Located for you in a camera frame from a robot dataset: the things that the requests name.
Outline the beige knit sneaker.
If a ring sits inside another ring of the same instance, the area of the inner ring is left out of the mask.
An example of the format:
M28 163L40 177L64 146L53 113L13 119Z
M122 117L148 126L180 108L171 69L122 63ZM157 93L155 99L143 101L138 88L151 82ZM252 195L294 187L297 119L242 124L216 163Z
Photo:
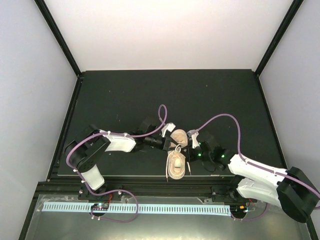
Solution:
M176 129L170 135L173 142L169 145L167 152L165 175L166 180L179 180L185 175L186 157L182 154L182 149L188 145L188 136L183 129Z

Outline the white shoelace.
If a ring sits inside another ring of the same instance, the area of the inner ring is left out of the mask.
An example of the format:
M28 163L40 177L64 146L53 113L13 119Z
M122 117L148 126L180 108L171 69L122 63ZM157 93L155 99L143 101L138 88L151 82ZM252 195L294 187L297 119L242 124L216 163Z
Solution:
M186 169L188 169L191 175L191 167L186 157L181 153L181 145L178 144L176 150L169 151L167 154L165 165L165 178L169 181L169 178L173 180L180 180L185 176Z

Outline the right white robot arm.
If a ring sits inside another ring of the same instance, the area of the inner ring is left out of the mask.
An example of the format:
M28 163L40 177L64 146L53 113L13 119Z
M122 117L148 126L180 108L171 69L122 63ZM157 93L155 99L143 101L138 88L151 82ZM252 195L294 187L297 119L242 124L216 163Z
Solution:
M277 206L291 219L306 223L317 209L320 193L306 174L297 167L272 167L246 156L222 148L216 139L205 132L187 132L183 152L188 161L210 162L216 170L236 176L235 184L228 187L228 198L234 202L255 199Z

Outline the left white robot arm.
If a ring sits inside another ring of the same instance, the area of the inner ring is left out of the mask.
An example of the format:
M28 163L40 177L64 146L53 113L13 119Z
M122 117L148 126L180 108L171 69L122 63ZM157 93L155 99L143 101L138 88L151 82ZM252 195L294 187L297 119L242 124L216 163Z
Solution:
M156 126L149 119L144 120L138 131L131 133L103 131L90 125L65 147L66 164L79 174L82 183L88 185L89 193L101 200L108 192L98 168L98 161L105 152L135 153L144 146L168 151L172 142L169 134L175 128L172 122Z

